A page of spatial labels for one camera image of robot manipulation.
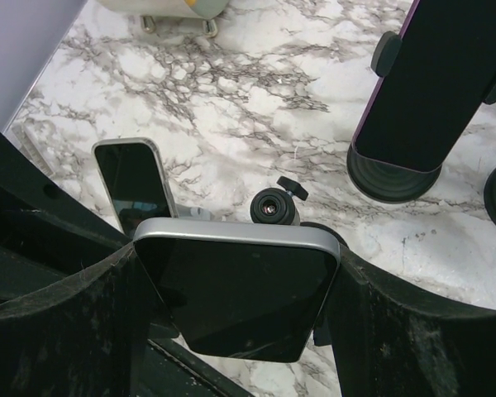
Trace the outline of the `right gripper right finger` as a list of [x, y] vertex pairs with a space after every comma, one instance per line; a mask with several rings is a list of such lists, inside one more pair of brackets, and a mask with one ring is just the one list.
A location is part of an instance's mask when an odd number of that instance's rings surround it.
[[496, 396], [496, 310], [433, 294], [342, 247], [326, 314], [344, 396]]

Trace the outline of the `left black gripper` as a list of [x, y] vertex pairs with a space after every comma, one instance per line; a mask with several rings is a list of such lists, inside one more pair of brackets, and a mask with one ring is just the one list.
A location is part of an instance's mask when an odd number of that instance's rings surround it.
[[[0, 132], [0, 304], [105, 259], [130, 240], [71, 198]], [[155, 311], [135, 396], [243, 396], [246, 391], [172, 342]]]

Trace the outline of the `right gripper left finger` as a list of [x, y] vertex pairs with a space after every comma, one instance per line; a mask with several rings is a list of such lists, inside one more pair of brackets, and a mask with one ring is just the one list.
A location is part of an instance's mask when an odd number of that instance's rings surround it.
[[0, 304], [0, 396], [135, 396], [170, 252], [130, 243]]

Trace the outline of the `silver edged black phone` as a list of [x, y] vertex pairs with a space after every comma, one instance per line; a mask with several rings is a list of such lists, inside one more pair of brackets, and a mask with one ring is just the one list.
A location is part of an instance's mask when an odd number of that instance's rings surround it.
[[315, 227], [151, 218], [133, 245], [193, 352], [255, 361], [300, 358], [340, 265]]

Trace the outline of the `black phone stand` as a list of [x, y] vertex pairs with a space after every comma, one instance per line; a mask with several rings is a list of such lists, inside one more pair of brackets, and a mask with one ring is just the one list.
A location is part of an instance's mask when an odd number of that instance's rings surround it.
[[446, 38], [425, 50], [393, 31], [374, 50], [379, 82], [347, 152], [352, 182], [383, 203], [423, 196], [483, 103], [496, 102], [496, 65], [486, 69]]
[[253, 223], [314, 227], [331, 233], [341, 245], [349, 247], [343, 237], [333, 229], [318, 222], [302, 221], [293, 197], [308, 199], [308, 191], [297, 181], [279, 177], [281, 189], [262, 189], [250, 203], [250, 218]]

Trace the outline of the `purple edged black phone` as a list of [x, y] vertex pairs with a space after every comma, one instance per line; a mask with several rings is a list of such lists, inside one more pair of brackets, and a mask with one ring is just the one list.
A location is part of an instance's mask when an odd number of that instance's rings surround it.
[[496, 1], [415, 1], [353, 137], [361, 156], [442, 165], [496, 79]]

